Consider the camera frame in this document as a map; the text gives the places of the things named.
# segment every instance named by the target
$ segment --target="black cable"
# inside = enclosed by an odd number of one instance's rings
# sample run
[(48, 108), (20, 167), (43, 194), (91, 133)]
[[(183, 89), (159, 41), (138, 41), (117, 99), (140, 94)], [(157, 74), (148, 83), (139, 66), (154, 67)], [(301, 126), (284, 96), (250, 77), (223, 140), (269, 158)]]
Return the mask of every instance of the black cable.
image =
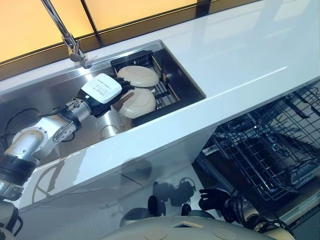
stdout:
[(288, 232), (294, 237), (296, 238), (296, 235), (294, 234), (294, 232), (291, 230), (291, 228), (284, 222), (281, 221), (279, 219), (277, 220), (273, 220), (273, 221), (268, 221), (267, 223), (265, 223), (260, 229), (259, 229), (259, 233), (265, 233), (266, 229), (271, 226), (271, 225), (275, 225), (276, 227), (278, 227), (276, 224), (280, 224), (280, 225), (284, 225), (285, 228), (288, 230)]
[(17, 234), (21, 231), (22, 227), (24, 226), (24, 221), (22, 220), (22, 218), (20, 216), (18, 216), (18, 221), (20, 223), (20, 226), (18, 227), (18, 229), (15, 231), (15, 233), (13, 234), (13, 236), (17, 236)]
[(71, 142), (73, 139), (75, 139), (75, 137), (76, 137), (76, 134), (75, 134), (75, 132), (73, 132), (72, 133), (72, 138), (70, 138), (69, 140), (63, 140), (63, 141), (61, 141), (61, 143)]
[(244, 213), (244, 203), (243, 203), (243, 193), (240, 192), (240, 210), (241, 210), (241, 217), (242, 217), (242, 220), (244, 222), (245, 225), (247, 225), (247, 222), (246, 222), (246, 219), (245, 219), (245, 213)]
[[(37, 113), (37, 117), (38, 118), (45, 118), (45, 117), (49, 117), (49, 116), (53, 116), (53, 115), (57, 115), (59, 113), (61, 113), (62, 111), (66, 110), (68, 108), (67, 105), (64, 105), (63, 107), (59, 107), (57, 109), (55, 109), (54, 111), (50, 112), (50, 113), (46, 113), (46, 114), (40, 114), (40, 111), (35, 108), (35, 107), (27, 107), (27, 108), (24, 108), (18, 112), (16, 112), (15, 114), (13, 114), (5, 123), (4, 123), (4, 126), (3, 126), (3, 131), (2, 133), (0, 134), (0, 138), (3, 139), (3, 146), (5, 149), (7, 149), (9, 147), (9, 144), (8, 144), (8, 136), (11, 136), (11, 135), (16, 135), (14, 133), (9, 133), (7, 132), (8, 131), (8, 127), (10, 125), (10, 123), (12, 122), (12, 120), (17, 117), (18, 115), (24, 113), (24, 112), (27, 112), (27, 111), (36, 111)], [(76, 135), (75, 133), (73, 132), (72, 133), (72, 138), (70, 140), (64, 140), (62, 141), (63, 143), (67, 143), (67, 142), (70, 142), (72, 141), (73, 139), (75, 139)]]
[(62, 111), (66, 110), (67, 108), (68, 108), (68, 106), (64, 105), (63, 107), (59, 107), (59, 108), (55, 109), (52, 112), (49, 112), (49, 113), (46, 113), (46, 114), (40, 114), (38, 117), (39, 118), (44, 118), (44, 117), (50, 117), (50, 116), (53, 116), (53, 115), (57, 115), (57, 114), (61, 113)]
[(16, 112), (15, 114), (13, 114), (5, 123), (4, 123), (4, 126), (3, 126), (3, 131), (2, 131), (2, 134), (0, 135), (0, 137), (3, 138), (3, 142), (4, 142), (4, 147), (5, 148), (8, 148), (9, 145), (8, 145), (8, 136), (12, 133), (9, 133), (7, 132), (8, 131), (8, 127), (11, 123), (11, 121), (18, 115), (24, 113), (24, 112), (27, 112), (27, 111), (36, 111), (37, 114), (39, 114), (39, 110), (37, 108), (34, 108), (34, 107), (28, 107), (28, 108), (24, 108), (18, 112)]
[(260, 216), (258, 216), (258, 217), (256, 218), (256, 220), (254, 221), (254, 225), (253, 225), (253, 227), (252, 227), (252, 230), (255, 229), (255, 227), (260, 223), (260, 220), (261, 220), (263, 217), (265, 217), (267, 214), (269, 214), (269, 215), (274, 215), (275, 218), (280, 221), (280, 218), (278, 217), (277, 214), (275, 214), (274, 212), (271, 212), (271, 211), (265, 211), (265, 212), (261, 213)]

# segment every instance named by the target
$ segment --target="white plate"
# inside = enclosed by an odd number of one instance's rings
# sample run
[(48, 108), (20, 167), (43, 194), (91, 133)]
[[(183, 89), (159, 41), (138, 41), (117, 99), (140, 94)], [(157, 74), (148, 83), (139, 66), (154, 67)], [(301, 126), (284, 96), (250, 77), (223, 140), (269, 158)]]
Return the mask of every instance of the white plate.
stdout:
[(127, 118), (135, 119), (156, 109), (155, 96), (149, 89), (138, 88), (130, 90), (121, 100), (119, 113)]
[(144, 66), (125, 66), (118, 72), (118, 77), (131, 82), (132, 86), (148, 88), (159, 82), (155, 71)]

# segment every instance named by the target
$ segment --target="orange window pane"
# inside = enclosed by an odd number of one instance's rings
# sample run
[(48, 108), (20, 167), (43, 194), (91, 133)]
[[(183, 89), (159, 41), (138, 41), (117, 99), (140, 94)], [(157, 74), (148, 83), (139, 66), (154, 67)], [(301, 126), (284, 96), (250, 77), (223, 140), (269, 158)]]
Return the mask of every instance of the orange window pane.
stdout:
[[(93, 32), (79, 0), (51, 0), (74, 37)], [(62, 42), (40, 0), (6, 0), (0, 7), (0, 62)]]
[(107, 29), (197, 3), (197, 0), (86, 0), (95, 26)]

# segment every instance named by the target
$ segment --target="wire rack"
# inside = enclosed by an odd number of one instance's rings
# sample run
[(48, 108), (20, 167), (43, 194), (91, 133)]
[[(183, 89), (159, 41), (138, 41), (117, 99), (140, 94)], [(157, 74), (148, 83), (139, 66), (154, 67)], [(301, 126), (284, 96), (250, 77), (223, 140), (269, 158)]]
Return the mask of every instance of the wire rack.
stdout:
[(153, 87), (148, 87), (155, 97), (156, 109), (163, 108), (180, 100), (172, 89), (169, 79), (156, 61), (152, 51), (142, 50), (126, 57), (112, 60), (111, 65), (116, 75), (118, 75), (120, 69), (126, 66), (142, 66), (156, 72), (159, 77), (159, 83)]
[(220, 125), (211, 137), (265, 200), (278, 200), (320, 169), (320, 81)]

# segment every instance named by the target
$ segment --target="black robotic glove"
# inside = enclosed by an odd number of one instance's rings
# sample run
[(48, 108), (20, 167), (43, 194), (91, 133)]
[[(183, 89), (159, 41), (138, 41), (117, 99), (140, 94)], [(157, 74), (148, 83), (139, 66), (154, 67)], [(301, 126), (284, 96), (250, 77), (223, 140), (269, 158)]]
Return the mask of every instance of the black robotic glove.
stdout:
[(113, 79), (116, 80), (121, 85), (122, 90), (117, 96), (115, 96), (112, 100), (110, 100), (105, 104), (95, 100), (93, 97), (89, 96), (82, 89), (80, 89), (80, 91), (77, 94), (77, 98), (83, 100), (88, 104), (88, 106), (91, 109), (91, 115), (95, 116), (96, 118), (100, 118), (107, 111), (109, 111), (111, 109), (111, 105), (116, 103), (129, 90), (135, 89), (134, 86), (130, 85), (129, 81), (125, 81), (122, 77), (114, 77)]
[(199, 207), (203, 211), (216, 209), (223, 210), (225, 203), (230, 199), (230, 194), (219, 189), (200, 189), (201, 199), (199, 200)]

